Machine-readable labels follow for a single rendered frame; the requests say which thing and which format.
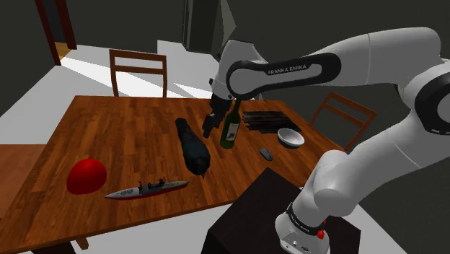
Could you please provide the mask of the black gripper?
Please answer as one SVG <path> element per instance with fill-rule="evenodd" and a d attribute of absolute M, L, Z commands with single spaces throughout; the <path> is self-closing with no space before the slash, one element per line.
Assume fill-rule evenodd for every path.
<path fill-rule="evenodd" d="M 229 111 L 232 101 L 222 99 L 215 94 L 212 94 L 210 99 L 211 113 L 205 117 L 202 125 L 203 137 L 208 138 L 212 129 L 219 128 L 221 122 L 225 118 L 225 114 Z"/>

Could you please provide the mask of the green wine bottle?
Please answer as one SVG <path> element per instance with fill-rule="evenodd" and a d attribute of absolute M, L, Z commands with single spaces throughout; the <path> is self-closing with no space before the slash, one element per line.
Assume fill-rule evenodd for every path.
<path fill-rule="evenodd" d="M 241 100 L 236 100 L 234 103 L 234 108 L 226 116 L 224 127 L 221 134 L 220 146 L 224 149 L 230 149 L 234 145 L 234 141 L 237 137 L 237 132 L 239 130 L 239 124 L 241 121 L 239 114 L 239 107 L 241 105 Z"/>

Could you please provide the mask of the black bird figure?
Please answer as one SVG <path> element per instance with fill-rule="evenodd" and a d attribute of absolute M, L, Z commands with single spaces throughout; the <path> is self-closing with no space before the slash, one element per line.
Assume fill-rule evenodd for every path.
<path fill-rule="evenodd" d="M 205 177 L 211 164 L 211 156 L 206 145 L 192 131 L 184 118 L 175 120 L 186 168 L 194 175 Z"/>

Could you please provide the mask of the black slatted mat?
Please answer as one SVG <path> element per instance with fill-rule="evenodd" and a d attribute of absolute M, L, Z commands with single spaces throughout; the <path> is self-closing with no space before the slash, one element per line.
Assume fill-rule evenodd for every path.
<path fill-rule="evenodd" d="M 244 111 L 243 122 L 250 131 L 260 133 L 277 133 L 281 128 L 290 128 L 294 131 L 301 129 L 281 111 Z"/>

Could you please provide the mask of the white bowl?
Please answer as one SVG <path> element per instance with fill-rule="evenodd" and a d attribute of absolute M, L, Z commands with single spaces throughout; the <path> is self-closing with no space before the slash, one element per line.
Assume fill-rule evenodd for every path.
<path fill-rule="evenodd" d="M 280 128 L 278 130 L 278 140 L 284 146 L 298 148 L 305 142 L 304 137 L 297 131 L 290 128 Z"/>

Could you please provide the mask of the grey toy warship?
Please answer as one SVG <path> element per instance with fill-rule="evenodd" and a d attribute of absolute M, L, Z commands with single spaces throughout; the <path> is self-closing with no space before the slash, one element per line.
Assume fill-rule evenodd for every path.
<path fill-rule="evenodd" d="M 188 184 L 188 180 L 165 182 L 162 178 L 159 179 L 158 183 L 147 183 L 145 185 L 141 181 L 139 181 L 139 186 L 119 190 L 117 192 L 106 195 L 105 198 L 120 201 L 148 198 L 152 196 L 158 196 L 163 193 L 178 191 L 187 187 Z"/>

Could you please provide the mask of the brown wooden chair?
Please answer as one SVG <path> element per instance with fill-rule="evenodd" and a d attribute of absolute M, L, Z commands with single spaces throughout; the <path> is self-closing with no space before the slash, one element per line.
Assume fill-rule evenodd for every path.
<path fill-rule="evenodd" d="M 163 98 L 167 97 L 167 57 L 165 55 L 110 49 L 109 57 L 110 57 L 110 76 L 111 76 L 111 82 L 112 82 L 112 90 L 113 90 L 113 95 L 115 97 L 119 96 L 117 77 L 116 77 L 117 72 L 161 75 L 163 78 L 162 97 Z M 152 67 L 117 65 L 115 62 L 116 58 L 158 61 L 162 64 L 162 67 L 160 69 L 157 69 L 157 68 L 152 68 Z"/>
<path fill-rule="evenodd" d="M 364 114 L 367 119 L 365 121 L 362 121 L 360 119 L 358 119 L 357 117 L 354 117 L 352 115 L 350 115 L 349 113 L 346 113 L 345 111 L 331 105 L 329 103 L 330 100 L 336 100 L 339 103 L 346 105 L 362 114 Z M 319 114 L 324 110 L 328 110 L 331 113 L 334 113 L 338 116 L 340 116 L 341 118 L 347 120 L 348 122 L 352 123 L 353 125 L 359 127 L 359 130 L 357 132 L 357 134 L 349 141 L 349 143 L 345 146 L 344 150 L 346 152 L 349 152 L 350 149 L 352 148 L 353 145 L 356 144 L 357 140 L 359 140 L 361 138 L 361 136 L 363 135 L 363 133 L 366 131 L 366 129 L 369 127 L 369 125 L 372 123 L 372 121 L 375 119 L 375 117 L 377 116 L 377 112 L 365 107 L 357 102 L 354 102 L 350 99 L 348 99 L 347 97 L 344 97 L 342 95 L 339 95 L 336 92 L 329 92 L 326 96 L 326 98 L 321 102 L 321 104 L 319 105 L 319 107 L 316 109 L 316 111 L 314 112 L 314 115 L 312 116 L 312 119 L 309 122 L 310 126 L 313 126 L 313 124 L 315 123 L 316 119 L 318 118 Z"/>

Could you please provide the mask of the dark robot stand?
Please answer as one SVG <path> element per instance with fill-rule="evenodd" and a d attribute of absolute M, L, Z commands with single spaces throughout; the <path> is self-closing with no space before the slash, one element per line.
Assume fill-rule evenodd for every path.
<path fill-rule="evenodd" d="M 275 219 L 301 190 L 266 168 L 209 228 L 200 254 L 289 254 Z"/>

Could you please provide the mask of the brown wooden table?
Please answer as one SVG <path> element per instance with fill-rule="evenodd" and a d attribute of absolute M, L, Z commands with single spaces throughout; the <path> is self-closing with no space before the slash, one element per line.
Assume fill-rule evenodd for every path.
<path fill-rule="evenodd" d="M 221 133 L 205 139 L 211 166 L 205 177 L 191 173 L 175 127 L 184 118 L 196 134 L 209 111 L 207 99 L 77 96 L 0 221 L 0 254 L 57 245 L 232 203 L 270 168 L 303 185 L 322 154 L 336 144 L 312 128 L 284 102 L 244 101 L 241 111 L 273 110 L 287 115 L 305 139 L 298 149 L 283 147 L 276 135 L 245 127 L 230 149 Z M 267 161 L 260 149 L 273 155 Z M 66 188 L 72 167 L 96 159 L 107 170 L 105 184 L 74 195 Z M 187 187 L 158 196 L 112 200 L 105 196 L 139 186 L 188 180 Z"/>

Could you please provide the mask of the red dome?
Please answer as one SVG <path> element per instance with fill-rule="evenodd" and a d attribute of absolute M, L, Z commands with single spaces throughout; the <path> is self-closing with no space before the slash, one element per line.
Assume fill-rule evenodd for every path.
<path fill-rule="evenodd" d="M 82 159 L 71 169 L 66 188 L 69 193 L 83 195 L 98 191 L 107 179 L 105 166 L 96 159 Z"/>

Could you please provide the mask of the brown wooden seat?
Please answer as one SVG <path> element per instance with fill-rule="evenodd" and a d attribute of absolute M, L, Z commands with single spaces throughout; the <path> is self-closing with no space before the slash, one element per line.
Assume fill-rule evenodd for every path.
<path fill-rule="evenodd" d="M 0 144 L 0 220 L 44 147 L 44 144 Z"/>

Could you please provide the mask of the dark red door frame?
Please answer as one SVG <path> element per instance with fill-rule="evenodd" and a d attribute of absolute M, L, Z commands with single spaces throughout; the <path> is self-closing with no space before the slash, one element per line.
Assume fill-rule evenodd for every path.
<path fill-rule="evenodd" d="M 53 38 L 53 34 L 51 32 L 50 23 L 48 21 L 47 15 L 45 13 L 45 7 L 43 4 L 43 0 L 34 0 L 34 1 L 35 1 L 35 5 L 37 7 L 37 12 L 39 14 L 40 21 L 42 23 L 46 39 L 48 41 L 48 45 L 49 45 L 50 52 L 53 57 L 54 63 L 56 66 L 60 66 L 61 60 L 58 55 L 56 42 L 55 42 L 55 40 Z M 70 20 L 66 0 L 54 0 L 54 2 L 56 4 L 56 9 L 58 10 L 58 16 L 61 21 L 63 35 L 66 39 L 67 47 L 70 50 L 76 50 L 77 44 L 75 41 L 74 31 L 73 31 L 73 28 L 71 25 L 71 20 Z"/>

